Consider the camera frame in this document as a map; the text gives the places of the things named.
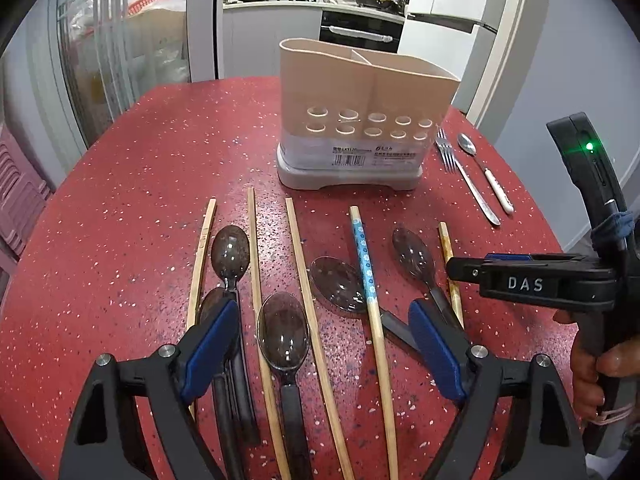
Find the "person's right hand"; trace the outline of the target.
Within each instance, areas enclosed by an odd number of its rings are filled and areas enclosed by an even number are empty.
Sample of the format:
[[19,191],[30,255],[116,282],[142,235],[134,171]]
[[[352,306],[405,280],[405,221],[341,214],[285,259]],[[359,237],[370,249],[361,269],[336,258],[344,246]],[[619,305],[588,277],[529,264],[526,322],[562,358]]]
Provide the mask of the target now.
[[598,385],[600,375],[639,378],[639,337],[634,336],[596,358],[587,350],[582,330],[578,330],[570,352],[570,369],[574,411],[583,420],[595,420],[598,408],[605,402],[605,393]]

